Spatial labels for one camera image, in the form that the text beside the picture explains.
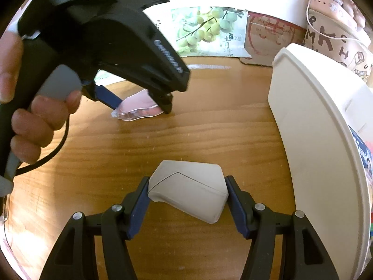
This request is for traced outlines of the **person left hand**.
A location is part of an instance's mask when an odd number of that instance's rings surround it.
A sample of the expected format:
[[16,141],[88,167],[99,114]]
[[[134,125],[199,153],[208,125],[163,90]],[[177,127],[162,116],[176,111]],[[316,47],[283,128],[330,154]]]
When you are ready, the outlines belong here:
[[[4,104],[14,97],[22,56],[20,36],[6,31],[1,36],[1,102]],[[38,95],[28,109],[17,109],[11,119],[15,136],[10,146],[14,155],[21,162],[35,164],[41,149],[51,143],[54,132],[61,129],[69,115],[77,111],[81,98],[80,90],[74,90],[63,101]]]

